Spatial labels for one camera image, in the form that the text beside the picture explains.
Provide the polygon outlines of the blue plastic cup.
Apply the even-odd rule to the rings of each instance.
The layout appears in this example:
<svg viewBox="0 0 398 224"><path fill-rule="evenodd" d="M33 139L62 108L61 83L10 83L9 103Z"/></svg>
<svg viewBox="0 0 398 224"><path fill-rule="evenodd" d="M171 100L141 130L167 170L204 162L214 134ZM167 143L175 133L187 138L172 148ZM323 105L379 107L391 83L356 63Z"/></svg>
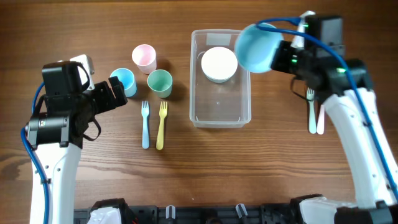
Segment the blue plastic cup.
<svg viewBox="0 0 398 224"><path fill-rule="evenodd" d="M137 92L136 79L132 71L127 68L118 68L114 70L110 77L118 77L119 81L124 86L125 95L130 98Z"/></svg>

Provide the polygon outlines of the blue plastic bowl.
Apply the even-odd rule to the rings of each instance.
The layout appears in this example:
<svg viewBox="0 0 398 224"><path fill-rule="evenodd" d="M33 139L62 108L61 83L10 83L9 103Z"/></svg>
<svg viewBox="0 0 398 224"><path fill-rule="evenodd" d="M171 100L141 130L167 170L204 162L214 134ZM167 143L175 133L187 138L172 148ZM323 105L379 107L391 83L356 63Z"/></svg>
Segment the blue plastic bowl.
<svg viewBox="0 0 398 224"><path fill-rule="evenodd" d="M278 32L260 30L255 24L238 35L234 52L238 63L251 73L271 71L271 64L283 36Z"/></svg>

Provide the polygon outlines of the blue plastic fork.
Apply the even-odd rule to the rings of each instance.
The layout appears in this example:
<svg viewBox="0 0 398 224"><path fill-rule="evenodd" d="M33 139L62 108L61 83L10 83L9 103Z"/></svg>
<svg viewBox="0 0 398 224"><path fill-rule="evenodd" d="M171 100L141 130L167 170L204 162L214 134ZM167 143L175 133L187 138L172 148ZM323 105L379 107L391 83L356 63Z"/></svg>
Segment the blue plastic fork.
<svg viewBox="0 0 398 224"><path fill-rule="evenodd" d="M148 101L142 101L141 115L142 115L142 118L143 118L143 124L142 124L142 147L144 149L148 149L149 145L150 145L149 125L148 125L148 117L150 115L150 109L149 109Z"/></svg>

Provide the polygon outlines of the pink plastic cup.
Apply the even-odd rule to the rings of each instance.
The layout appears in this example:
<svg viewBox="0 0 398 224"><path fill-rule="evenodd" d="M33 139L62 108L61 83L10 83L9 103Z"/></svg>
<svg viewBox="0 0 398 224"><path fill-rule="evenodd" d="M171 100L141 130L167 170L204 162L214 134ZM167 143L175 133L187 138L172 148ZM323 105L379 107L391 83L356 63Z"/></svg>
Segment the pink plastic cup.
<svg viewBox="0 0 398 224"><path fill-rule="evenodd" d="M131 54L132 61L138 69L145 74L150 74L157 68L156 51L149 44L138 45Z"/></svg>

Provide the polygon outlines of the green plastic cup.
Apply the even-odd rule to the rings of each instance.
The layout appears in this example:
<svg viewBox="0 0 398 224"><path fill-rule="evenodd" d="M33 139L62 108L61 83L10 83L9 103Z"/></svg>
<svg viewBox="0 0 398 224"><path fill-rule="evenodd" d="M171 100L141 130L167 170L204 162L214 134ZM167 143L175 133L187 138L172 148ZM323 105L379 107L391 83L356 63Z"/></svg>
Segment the green plastic cup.
<svg viewBox="0 0 398 224"><path fill-rule="evenodd" d="M147 84L159 98L167 98L172 92L173 78L168 71L158 69L149 74Z"/></svg>

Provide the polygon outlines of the green plastic fork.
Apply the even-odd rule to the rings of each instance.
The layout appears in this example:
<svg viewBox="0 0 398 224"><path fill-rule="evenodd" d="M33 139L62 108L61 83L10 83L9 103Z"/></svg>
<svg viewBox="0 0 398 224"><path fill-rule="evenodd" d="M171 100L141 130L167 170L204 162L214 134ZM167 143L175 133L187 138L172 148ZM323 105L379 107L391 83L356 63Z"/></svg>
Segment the green plastic fork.
<svg viewBox="0 0 398 224"><path fill-rule="evenodd" d="M311 88L307 88L307 101L308 101L308 130L311 134L315 134L317 132L317 125L315 120L315 91Z"/></svg>

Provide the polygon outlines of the yellow plastic fork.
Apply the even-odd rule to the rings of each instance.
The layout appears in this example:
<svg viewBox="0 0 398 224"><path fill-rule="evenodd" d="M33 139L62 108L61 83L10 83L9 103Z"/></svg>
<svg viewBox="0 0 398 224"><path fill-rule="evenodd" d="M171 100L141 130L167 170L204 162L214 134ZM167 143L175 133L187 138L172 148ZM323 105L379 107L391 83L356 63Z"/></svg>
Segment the yellow plastic fork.
<svg viewBox="0 0 398 224"><path fill-rule="evenodd" d="M157 150L162 150L164 147L164 123L165 123L165 118L167 117L167 112L168 112L168 104L166 101L162 101L159 110L160 123L159 123L159 130L156 141Z"/></svg>

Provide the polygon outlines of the clear plastic container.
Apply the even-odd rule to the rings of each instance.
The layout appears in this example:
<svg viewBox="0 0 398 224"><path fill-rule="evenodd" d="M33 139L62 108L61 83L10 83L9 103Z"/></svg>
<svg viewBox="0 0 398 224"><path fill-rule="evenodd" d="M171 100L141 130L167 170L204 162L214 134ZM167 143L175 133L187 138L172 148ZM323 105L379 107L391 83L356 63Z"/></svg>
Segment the clear plastic container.
<svg viewBox="0 0 398 224"><path fill-rule="evenodd" d="M190 56L190 120L197 128L242 128L251 120L250 72L237 67L225 82L211 81L201 59L213 47L231 51L240 30L202 29L192 32Z"/></svg>

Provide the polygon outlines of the green plastic bowl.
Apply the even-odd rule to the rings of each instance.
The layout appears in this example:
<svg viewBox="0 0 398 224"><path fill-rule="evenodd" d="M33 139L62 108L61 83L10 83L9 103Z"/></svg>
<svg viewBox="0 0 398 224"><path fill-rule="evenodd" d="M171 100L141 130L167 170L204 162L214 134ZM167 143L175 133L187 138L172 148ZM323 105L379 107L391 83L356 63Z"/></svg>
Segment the green plastic bowl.
<svg viewBox="0 0 398 224"><path fill-rule="evenodd" d="M216 74L205 74L205 76L207 77L207 79L209 79L210 81L214 82L214 83L224 83L227 82L231 77L233 77L233 75L225 75L222 73L216 73Z"/></svg>

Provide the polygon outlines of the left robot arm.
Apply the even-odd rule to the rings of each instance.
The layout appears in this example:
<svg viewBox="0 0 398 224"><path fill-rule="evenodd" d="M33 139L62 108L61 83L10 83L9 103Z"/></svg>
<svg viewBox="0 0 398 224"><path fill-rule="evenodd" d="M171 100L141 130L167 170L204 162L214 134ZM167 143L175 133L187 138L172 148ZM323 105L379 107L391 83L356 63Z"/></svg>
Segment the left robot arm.
<svg viewBox="0 0 398 224"><path fill-rule="evenodd" d="M118 77L95 84L83 64L55 62L42 69L45 94L35 94L22 143L32 161L31 223L73 223L75 179L85 134L95 116L127 103Z"/></svg>

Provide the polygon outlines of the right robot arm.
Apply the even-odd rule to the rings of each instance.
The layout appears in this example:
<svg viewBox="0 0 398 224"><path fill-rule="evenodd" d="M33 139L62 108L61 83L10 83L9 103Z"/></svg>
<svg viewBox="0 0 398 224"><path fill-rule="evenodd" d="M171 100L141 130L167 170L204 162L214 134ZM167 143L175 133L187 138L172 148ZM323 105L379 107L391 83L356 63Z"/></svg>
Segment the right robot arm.
<svg viewBox="0 0 398 224"><path fill-rule="evenodd" d="M396 223L397 164L376 108L365 64L345 59L340 16L290 17L302 47L282 41L272 69L290 73L315 91L333 122L348 160L355 203L308 195L291 200L297 223Z"/></svg>

